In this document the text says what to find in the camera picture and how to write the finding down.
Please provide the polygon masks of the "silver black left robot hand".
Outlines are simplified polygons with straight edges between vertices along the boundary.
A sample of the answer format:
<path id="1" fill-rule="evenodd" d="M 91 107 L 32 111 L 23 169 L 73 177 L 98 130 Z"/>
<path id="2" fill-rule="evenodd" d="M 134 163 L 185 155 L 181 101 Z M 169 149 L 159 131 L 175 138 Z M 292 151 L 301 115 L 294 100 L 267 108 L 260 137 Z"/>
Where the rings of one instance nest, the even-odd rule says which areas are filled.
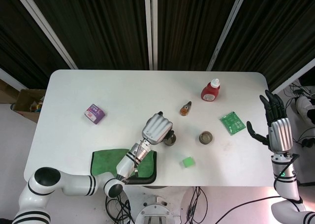
<path id="1" fill-rule="evenodd" d="M 142 130 L 142 137 L 152 145 L 168 140 L 174 134 L 173 123 L 163 116 L 163 112 L 155 113 Z"/>

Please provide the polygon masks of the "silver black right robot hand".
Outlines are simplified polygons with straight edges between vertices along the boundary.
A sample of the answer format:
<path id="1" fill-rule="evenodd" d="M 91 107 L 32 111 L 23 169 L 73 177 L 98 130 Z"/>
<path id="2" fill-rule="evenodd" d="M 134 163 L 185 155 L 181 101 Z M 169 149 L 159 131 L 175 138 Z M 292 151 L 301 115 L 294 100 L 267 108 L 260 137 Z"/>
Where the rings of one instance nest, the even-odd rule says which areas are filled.
<path id="1" fill-rule="evenodd" d="M 256 133 L 251 122 L 247 121 L 246 126 L 250 136 L 266 145 L 275 154 L 285 154 L 293 147 L 292 130 L 283 100 L 269 90 L 265 91 L 266 96 L 259 98 L 264 105 L 265 117 L 268 126 L 268 135 L 262 136 Z"/>

